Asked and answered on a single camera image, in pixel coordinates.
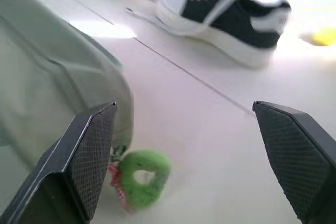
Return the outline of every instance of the black textured panel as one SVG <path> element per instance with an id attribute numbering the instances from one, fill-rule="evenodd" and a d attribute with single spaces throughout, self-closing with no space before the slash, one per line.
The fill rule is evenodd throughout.
<path id="1" fill-rule="evenodd" d="M 111 109 L 92 119 L 68 169 L 89 220 L 95 214 L 109 161 L 113 123 Z"/>
<path id="2" fill-rule="evenodd" d="M 255 106 L 271 167 L 298 218 L 306 222 L 322 204 L 332 166 L 288 115 Z"/>

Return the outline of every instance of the floor seam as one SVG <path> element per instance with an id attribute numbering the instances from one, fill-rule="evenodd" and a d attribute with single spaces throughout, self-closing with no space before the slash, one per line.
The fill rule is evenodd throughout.
<path id="1" fill-rule="evenodd" d="M 115 25 L 114 23 L 112 23 L 111 21 L 109 21 L 108 19 L 104 18 L 101 14 L 97 13 L 95 10 L 93 10 L 92 8 L 86 6 L 85 4 L 83 4 L 81 1 L 79 0 L 73 0 L 74 2 L 76 2 L 77 4 L 79 4 L 80 6 L 84 7 L 85 9 L 87 9 L 88 11 L 92 12 L 93 14 L 97 15 L 98 17 L 100 17 L 101 19 L 105 20 L 107 23 L 111 24 L 111 25 Z M 195 79 L 196 81 L 198 81 L 199 83 L 201 83 L 203 86 L 207 87 L 208 89 L 210 89 L 211 91 L 213 91 L 214 93 L 216 93 L 217 95 L 219 95 L 220 97 L 222 97 L 223 99 L 225 99 L 227 102 L 231 103 L 232 105 L 234 105 L 235 107 L 237 107 L 238 109 L 244 111 L 246 114 L 248 115 L 252 115 L 254 116 L 254 113 L 252 111 L 250 111 L 249 109 L 245 108 L 243 105 L 239 104 L 238 102 L 236 102 L 235 100 L 233 100 L 232 98 L 230 98 L 229 96 L 227 96 L 226 94 L 222 93 L 221 91 L 219 91 L 218 89 L 214 88 L 212 85 L 208 84 L 207 82 L 203 81 L 202 79 L 200 79 L 199 77 L 197 77 L 196 75 L 192 74 L 191 72 L 189 72 L 188 70 L 184 69 L 183 67 L 179 66 L 178 64 L 176 64 L 174 61 L 170 60 L 168 57 L 162 55 L 161 53 L 157 52 L 156 50 L 154 50 L 153 48 L 149 47 L 148 45 L 146 45 L 145 43 L 143 43 L 142 41 L 140 41 L 137 38 L 133 38 L 135 41 L 137 41 L 138 43 L 142 44 L 143 46 L 145 46 L 146 48 L 148 48 L 149 50 L 151 50 L 152 52 L 154 52 L 155 54 L 159 55 L 162 59 L 164 59 L 165 61 L 169 62 L 170 64 L 174 65 L 175 67 L 179 68 L 180 70 L 182 70 L 183 72 L 185 72 L 187 75 L 189 75 L 190 77 L 192 77 L 193 79 Z"/>

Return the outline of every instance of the white shoelace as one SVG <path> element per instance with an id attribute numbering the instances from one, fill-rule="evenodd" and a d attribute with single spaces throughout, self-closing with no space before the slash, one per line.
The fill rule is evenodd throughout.
<path id="1" fill-rule="evenodd" d="M 146 20 L 149 23 L 152 23 L 156 26 L 158 26 L 160 29 L 173 34 L 177 36 L 194 36 L 196 34 L 199 34 L 203 31 L 205 31 L 213 21 L 215 21 L 216 18 L 219 17 L 226 9 L 230 7 L 230 5 L 234 2 L 235 0 L 220 0 L 218 3 L 215 5 L 215 7 L 209 12 L 209 14 L 205 17 L 204 21 L 202 24 L 199 26 L 195 26 L 195 28 L 191 30 L 174 30 L 167 26 L 165 23 L 163 23 L 161 20 L 159 20 L 156 16 L 151 16 L 147 15 L 141 12 L 134 11 L 130 8 L 126 8 L 127 12 L 140 18 L 143 20 Z"/>

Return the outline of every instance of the black plastic object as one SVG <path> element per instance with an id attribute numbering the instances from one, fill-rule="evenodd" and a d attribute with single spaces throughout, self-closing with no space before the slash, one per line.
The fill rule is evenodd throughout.
<path id="1" fill-rule="evenodd" d="M 116 104 L 77 115 L 40 158 L 0 223 L 89 223 L 107 172 Z"/>
<path id="2" fill-rule="evenodd" d="M 257 101 L 253 105 L 267 156 L 304 224 L 336 223 L 336 142 L 308 114 Z"/>

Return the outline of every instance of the sage green cloth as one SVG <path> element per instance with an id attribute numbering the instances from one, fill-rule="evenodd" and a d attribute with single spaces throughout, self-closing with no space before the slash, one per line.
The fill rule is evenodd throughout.
<path id="1" fill-rule="evenodd" d="M 116 58 L 36 0 L 0 0 L 0 138 L 30 165 L 82 111 L 117 101 L 114 143 L 133 134 Z"/>

